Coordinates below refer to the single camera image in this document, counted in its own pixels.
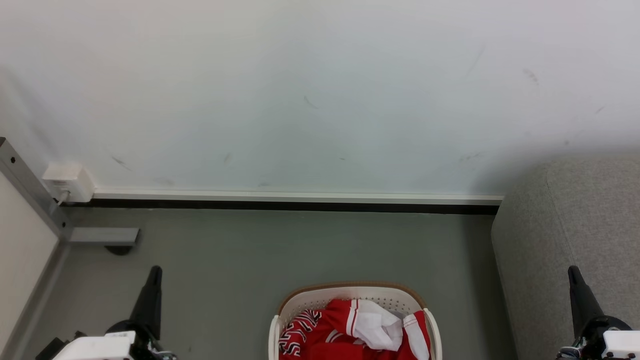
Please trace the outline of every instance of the black baseboard strip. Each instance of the black baseboard strip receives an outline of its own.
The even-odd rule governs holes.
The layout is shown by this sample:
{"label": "black baseboard strip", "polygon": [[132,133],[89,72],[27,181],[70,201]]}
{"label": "black baseboard strip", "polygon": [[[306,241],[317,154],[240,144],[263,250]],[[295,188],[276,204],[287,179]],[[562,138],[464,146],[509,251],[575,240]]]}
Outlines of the black baseboard strip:
{"label": "black baseboard strip", "polygon": [[215,200],[93,199],[87,203],[65,204],[64,206],[75,208],[359,211],[375,213],[430,213],[461,215],[495,215],[498,212],[498,206],[491,205],[354,204],[341,202]]}

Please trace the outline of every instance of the red and white jersey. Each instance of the red and white jersey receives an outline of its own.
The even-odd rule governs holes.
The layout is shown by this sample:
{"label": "red and white jersey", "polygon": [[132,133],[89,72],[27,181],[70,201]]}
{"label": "red and white jersey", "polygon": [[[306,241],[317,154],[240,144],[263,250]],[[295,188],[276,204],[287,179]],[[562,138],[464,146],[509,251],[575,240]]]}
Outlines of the red and white jersey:
{"label": "red and white jersey", "polygon": [[280,360],[428,360],[424,312],[399,319],[370,300],[332,300],[282,332]]}

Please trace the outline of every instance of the gray metal bracket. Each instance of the gray metal bracket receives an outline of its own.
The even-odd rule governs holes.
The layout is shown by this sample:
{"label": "gray metal bracket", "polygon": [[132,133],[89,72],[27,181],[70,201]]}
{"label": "gray metal bracket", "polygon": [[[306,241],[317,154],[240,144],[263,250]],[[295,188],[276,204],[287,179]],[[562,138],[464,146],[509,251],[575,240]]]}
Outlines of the gray metal bracket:
{"label": "gray metal bracket", "polygon": [[0,172],[62,241],[133,246],[137,227],[75,227],[6,138],[0,137]]}

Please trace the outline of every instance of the laundry basket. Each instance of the laundry basket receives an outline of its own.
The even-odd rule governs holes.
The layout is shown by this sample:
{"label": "laundry basket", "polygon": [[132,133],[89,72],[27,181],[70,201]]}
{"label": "laundry basket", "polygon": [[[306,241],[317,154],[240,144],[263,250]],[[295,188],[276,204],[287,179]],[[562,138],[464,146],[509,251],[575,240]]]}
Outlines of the laundry basket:
{"label": "laundry basket", "polygon": [[306,309],[324,309],[329,301],[371,300],[384,309],[402,314],[413,314],[422,310],[426,318],[427,331],[431,339],[430,360],[442,360],[440,332],[433,315],[415,291],[392,282],[332,282],[298,289],[280,305],[278,314],[271,321],[269,330],[269,360],[278,360],[278,339],[287,324]]}

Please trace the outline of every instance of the gray upholstery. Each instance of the gray upholstery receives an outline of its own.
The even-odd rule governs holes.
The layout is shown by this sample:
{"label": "gray upholstery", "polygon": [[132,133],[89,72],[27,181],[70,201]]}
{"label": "gray upholstery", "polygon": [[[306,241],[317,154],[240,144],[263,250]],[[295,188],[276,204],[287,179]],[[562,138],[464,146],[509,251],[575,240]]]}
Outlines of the gray upholstery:
{"label": "gray upholstery", "polygon": [[520,360],[573,341],[570,265],[605,314],[640,329],[640,155],[537,168],[507,194],[492,239]]}

